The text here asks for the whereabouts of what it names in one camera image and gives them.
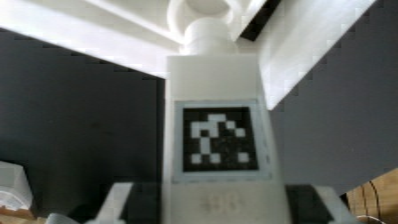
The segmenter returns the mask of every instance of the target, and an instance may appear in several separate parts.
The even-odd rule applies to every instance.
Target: white plastic housing
[[[29,210],[32,198],[23,167],[0,161],[0,206],[15,211]]]
[[[164,224],[290,223],[285,184],[263,101],[262,77],[254,55],[176,56],[169,58],[166,150],[164,150]],[[253,172],[178,173],[182,157],[182,120],[178,105],[228,105],[256,102],[254,120],[267,143],[267,174]]]
[[[315,186],[315,190],[334,219],[329,224],[361,224],[363,222],[358,221],[352,213],[349,212],[334,189],[326,186]]]
[[[238,21],[230,23],[237,40],[265,2],[226,0],[231,10],[222,13],[221,0],[0,0],[0,27],[167,78],[167,56],[180,55],[183,29],[214,14],[207,4],[221,9],[215,17],[228,20],[233,15]],[[240,51],[260,55],[269,109],[374,2],[283,0],[256,42],[238,39]]]
[[[79,222],[64,215],[52,213],[47,218],[47,224],[79,224]]]
[[[116,183],[111,188],[102,210],[95,220],[87,224],[125,224],[119,219],[134,183]]]

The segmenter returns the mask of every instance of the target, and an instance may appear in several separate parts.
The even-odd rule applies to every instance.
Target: cylindrical white pole
[[[238,53],[230,28],[221,19],[201,18],[189,25],[183,53],[189,55]]]

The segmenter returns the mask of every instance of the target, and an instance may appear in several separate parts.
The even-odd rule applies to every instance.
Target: gray wall
[[[379,1],[272,111],[286,181],[349,191],[398,167],[398,1]]]

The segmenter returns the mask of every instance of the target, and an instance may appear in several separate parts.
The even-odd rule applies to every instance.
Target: black and white square pattern
[[[183,172],[256,170],[251,108],[183,108]]]

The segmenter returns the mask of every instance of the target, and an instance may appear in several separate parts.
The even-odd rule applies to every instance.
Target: dark gray panel
[[[134,181],[128,219],[157,223],[164,81],[11,32],[0,57],[0,160],[27,168],[39,214],[89,218]]]
[[[398,167],[398,1],[379,1],[272,111],[288,183],[338,193]]]

